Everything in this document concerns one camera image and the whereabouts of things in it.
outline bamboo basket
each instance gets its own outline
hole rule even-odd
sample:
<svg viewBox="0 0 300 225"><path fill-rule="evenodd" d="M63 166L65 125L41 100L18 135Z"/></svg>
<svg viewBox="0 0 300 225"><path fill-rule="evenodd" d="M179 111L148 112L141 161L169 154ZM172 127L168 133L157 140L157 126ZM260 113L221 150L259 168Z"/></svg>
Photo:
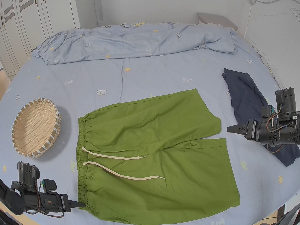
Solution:
<svg viewBox="0 0 300 225"><path fill-rule="evenodd" d="M60 131L60 114L54 103L39 98L27 103L12 127L15 150L24 157L38 158L55 142Z"/></svg>

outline headboard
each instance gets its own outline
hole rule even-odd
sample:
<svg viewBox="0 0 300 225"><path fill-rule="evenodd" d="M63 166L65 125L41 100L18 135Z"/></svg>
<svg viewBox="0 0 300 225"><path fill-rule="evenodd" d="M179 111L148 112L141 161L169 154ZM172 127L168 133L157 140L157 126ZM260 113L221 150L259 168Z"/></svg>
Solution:
<svg viewBox="0 0 300 225"><path fill-rule="evenodd" d="M239 33L268 63L300 108L300 0L249 0Z"/></svg>

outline white drawstring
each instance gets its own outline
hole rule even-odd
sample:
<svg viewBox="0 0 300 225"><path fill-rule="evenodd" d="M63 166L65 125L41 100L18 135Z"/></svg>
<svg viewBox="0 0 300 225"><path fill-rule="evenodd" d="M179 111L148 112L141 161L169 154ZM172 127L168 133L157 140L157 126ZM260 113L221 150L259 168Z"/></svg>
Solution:
<svg viewBox="0 0 300 225"><path fill-rule="evenodd" d="M108 172L118 176L118 177L121 177L121 178L127 178L127 179L131 179L131 180L148 180L148 179L152 179L152 178L163 178L163 177L160 177L160 176L150 176L150 177L145 177L145 178L135 178L135 177L129 177L129 176L124 176L124 175L121 175L121 174L118 174L117 172L114 172L113 170L110 170L109 168L99 164L99 163L95 163L95 162L85 162L83 163L83 165L86 165L86 164L94 164L94 165L97 165L99 167L102 167L103 169L107 170Z"/></svg>
<svg viewBox="0 0 300 225"><path fill-rule="evenodd" d="M140 159L140 158L146 158L147 156L143 157L115 157L115 156L108 156L108 155L103 155L100 153L94 153L86 150L84 147L81 147L83 151L88 152L89 154L95 155L97 157L103 157L103 158L112 158L112 159L122 159L122 160L133 160L133 159Z"/></svg>

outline dark blue cloth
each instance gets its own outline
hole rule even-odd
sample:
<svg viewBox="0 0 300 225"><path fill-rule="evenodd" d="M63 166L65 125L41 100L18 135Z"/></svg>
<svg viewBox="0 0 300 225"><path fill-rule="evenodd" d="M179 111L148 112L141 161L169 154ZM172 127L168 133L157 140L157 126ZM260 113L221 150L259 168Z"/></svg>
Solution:
<svg viewBox="0 0 300 225"><path fill-rule="evenodd" d="M234 116L238 124L247 123L249 119L254 118L259 120L261 107L267 106L268 103L250 75L224 68L222 76L228 85L231 106L234 109ZM280 145L269 146L269 150L275 152L279 147ZM299 158L300 150L295 144L286 144L273 154L287 167L296 158Z"/></svg>

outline green shorts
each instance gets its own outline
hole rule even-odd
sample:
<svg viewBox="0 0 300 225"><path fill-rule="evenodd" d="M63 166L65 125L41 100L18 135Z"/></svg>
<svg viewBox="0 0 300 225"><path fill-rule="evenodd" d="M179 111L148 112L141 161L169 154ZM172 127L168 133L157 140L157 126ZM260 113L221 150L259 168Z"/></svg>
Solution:
<svg viewBox="0 0 300 225"><path fill-rule="evenodd" d="M240 204L226 140L197 89L79 118L78 200L99 219L182 223Z"/></svg>

